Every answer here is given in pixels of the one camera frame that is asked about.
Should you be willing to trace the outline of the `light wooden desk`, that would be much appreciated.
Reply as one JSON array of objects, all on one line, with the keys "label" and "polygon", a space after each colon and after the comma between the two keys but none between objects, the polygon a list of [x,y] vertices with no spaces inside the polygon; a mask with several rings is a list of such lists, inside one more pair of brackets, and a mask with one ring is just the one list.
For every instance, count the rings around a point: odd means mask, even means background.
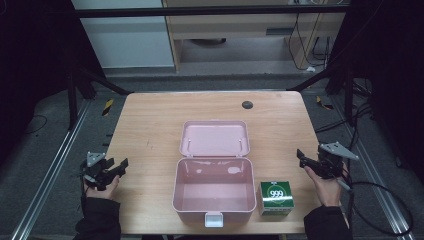
[{"label": "light wooden desk", "polygon": [[[350,0],[162,0],[165,7],[249,6],[249,5],[339,5]],[[219,39],[282,36],[295,66],[312,64],[312,50],[319,38],[338,36],[343,13],[246,14],[169,16],[170,38]]]}]

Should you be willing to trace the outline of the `aluminium floor rail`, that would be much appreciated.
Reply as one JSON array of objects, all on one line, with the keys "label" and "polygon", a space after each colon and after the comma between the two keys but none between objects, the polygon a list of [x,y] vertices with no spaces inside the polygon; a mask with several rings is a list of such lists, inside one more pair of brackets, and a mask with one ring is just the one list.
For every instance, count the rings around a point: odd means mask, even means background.
[{"label": "aluminium floor rail", "polygon": [[402,198],[386,186],[375,165],[372,163],[362,141],[356,134],[356,129],[347,123],[347,119],[342,113],[341,100],[332,96],[331,101],[335,111],[342,118],[342,123],[346,129],[347,135],[351,138],[349,148],[354,154],[359,156],[359,159],[356,160],[356,162],[361,165],[361,168],[367,177],[367,180],[353,182],[352,185],[366,186],[369,190],[373,191],[375,198],[378,200],[379,206],[390,226],[390,230],[378,227],[375,223],[373,223],[374,217],[365,216],[360,212],[356,205],[352,207],[352,211],[363,222],[381,234],[396,237],[397,240],[416,240],[412,232],[414,228],[414,217],[408,205]]},{"label": "aluminium floor rail", "polygon": [[21,218],[19,224],[11,234],[10,240],[27,240],[40,212],[56,182],[56,179],[65,163],[67,156],[74,145],[76,137],[86,119],[91,106],[91,100],[83,100],[81,109],[78,111],[74,126],[67,131],[55,157],[53,158],[43,180],[41,181],[29,207]]}]

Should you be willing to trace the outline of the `yellow and black tape strip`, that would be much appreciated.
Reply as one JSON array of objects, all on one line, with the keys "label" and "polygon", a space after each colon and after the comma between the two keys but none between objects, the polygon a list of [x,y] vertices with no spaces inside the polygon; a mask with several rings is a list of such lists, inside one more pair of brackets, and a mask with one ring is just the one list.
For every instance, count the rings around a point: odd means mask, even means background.
[{"label": "yellow and black tape strip", "polygon": [[320,96],[316,97],[316,103],[326,110],[333,110],[334,109],[334,107],[331,103],[325,102],[324,99],[321,98]]},{"label": "yellow and black tape strip", "polygon": [[104,106],[103,111],[102,111],[102,116],[108,115],[108,113],[109,113],[109,111],[110,111],[110,109],[113,105],[113,102],[114,102],[114,99],[108,99],[106,101],[105,106]]}]

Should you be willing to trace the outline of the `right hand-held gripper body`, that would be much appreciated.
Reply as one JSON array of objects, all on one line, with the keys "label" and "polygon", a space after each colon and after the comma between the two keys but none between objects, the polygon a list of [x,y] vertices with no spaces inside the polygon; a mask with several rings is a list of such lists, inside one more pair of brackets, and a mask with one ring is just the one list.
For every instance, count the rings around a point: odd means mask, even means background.
[{"label": "right hand-held gripper body", "polygon": [[344,159],[358,160],[359,156],[339,142],[320,144],[318,146],[318,163],[320,164],[320,170],[317,175],[323,179],[341,177],[343,175]]}]

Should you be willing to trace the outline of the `pink plastic storage box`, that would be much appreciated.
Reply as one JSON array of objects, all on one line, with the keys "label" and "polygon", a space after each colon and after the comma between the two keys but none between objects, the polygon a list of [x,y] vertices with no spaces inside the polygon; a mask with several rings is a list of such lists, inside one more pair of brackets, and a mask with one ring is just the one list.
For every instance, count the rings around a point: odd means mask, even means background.
[{"label": "pink plastic storage box", "polygon": [[172,205],[181,221],[207,228],[248,222],[257,200],[245,122],[187,121],[179,151]]}]

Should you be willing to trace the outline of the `black metal stand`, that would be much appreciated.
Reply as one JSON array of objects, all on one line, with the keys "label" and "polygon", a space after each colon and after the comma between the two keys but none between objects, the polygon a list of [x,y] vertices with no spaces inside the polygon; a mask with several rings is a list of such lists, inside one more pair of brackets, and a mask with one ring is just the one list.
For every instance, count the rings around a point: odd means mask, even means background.
[{"label": "black metal stand", "polygon": [[74,128],[78,120],[77,93],[80,93],[84,99],[94,99],[96,96],[92,82],[99,83],[119,95],[131,94],[131,91],[125,90],[108,81],[105,77],[79,65],[72,65],[67,70],[66,80],[69,105],[69,129]]},{"label": "black metal stand", "polygon": [[288,88],[288,91],[301,92],[322,79],[328,79],[325,91],[334,95],[344,90],[344,115],[350,125],[353,125],[353,71],[349,60],[336,60],[327,68],[315,74],[303,83]]}]

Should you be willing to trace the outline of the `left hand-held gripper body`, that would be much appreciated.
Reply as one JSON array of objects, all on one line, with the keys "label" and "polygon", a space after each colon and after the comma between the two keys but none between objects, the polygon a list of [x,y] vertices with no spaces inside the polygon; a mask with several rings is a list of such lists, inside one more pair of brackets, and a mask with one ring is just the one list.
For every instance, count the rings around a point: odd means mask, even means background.
[{"label": "left hand-held gripper body", "polygon": [[105,190],[106,186],[111,183],[113,177],[106,168],[105,153],[88,152],[86,159],[80,165],[80,176],[84,184],[98,190]]}]

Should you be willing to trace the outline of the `white cabinet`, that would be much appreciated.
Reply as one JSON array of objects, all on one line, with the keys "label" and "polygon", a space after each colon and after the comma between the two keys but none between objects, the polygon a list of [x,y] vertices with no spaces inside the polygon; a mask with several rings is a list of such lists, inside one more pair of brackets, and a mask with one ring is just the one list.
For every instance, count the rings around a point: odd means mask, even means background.
[{"label": "white cabinet", "polygon": [[[71,1],[76,10],[162,7],[162,0]],[[84,18],[81,22],[105,69],[174,66],[164,17]]]}]

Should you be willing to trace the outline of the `person's right hand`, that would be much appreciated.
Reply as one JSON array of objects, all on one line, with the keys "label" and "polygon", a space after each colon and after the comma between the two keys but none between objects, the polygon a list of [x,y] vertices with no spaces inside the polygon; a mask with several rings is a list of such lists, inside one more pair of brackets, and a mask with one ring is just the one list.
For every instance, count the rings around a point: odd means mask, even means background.
[{"label": "person's right hand", "polygon": [[323,179],[308,166],[304,170],[314,183],[320,203],[326,207],[339,207],[342,188],[345,185],[344,179]]}]

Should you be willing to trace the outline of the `person's left hand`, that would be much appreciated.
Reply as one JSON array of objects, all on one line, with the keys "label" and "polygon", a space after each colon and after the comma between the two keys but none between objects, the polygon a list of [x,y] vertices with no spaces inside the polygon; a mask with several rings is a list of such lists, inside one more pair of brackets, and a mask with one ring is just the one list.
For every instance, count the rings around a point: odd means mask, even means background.
[{"label": "person's left hand", "polygon": [[91,188],[87,184],[85,184],[84,192],[86,193],[86,196],[89,198],[113,200],[115,190],[117,189],[119,182],[120,182],[120,177],[115,176],[112,182],[106,186],[105,190],[98,190],[97,188]]}]

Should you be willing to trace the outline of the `green and white carton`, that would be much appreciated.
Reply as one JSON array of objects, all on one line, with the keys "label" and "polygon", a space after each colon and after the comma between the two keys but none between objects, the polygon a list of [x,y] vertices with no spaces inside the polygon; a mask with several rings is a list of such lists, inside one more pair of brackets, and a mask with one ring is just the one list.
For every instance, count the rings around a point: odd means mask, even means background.
[{"label": "green and white carton", "polygon": [[258,210],[265,215],[288,215],[295,207],[288,181],[262,181],[257,190]]}]

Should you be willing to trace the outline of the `black metal frame bar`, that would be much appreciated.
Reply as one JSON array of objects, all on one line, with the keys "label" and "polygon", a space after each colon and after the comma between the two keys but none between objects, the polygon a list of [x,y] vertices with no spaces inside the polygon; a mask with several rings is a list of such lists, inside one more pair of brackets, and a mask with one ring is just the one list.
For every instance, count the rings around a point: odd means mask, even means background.
[{"label": "black metal frame bar", "polygon": [[156,16],[202,16],[202,15],[246,15],[246,14],[298,14],[298,13],[342,13],[352,8],[339,5],[249,5],[249,6],[200,6],[166,8],[124,9],[80,9],[48,11],[51,16],[78,18],[118,18]]}]

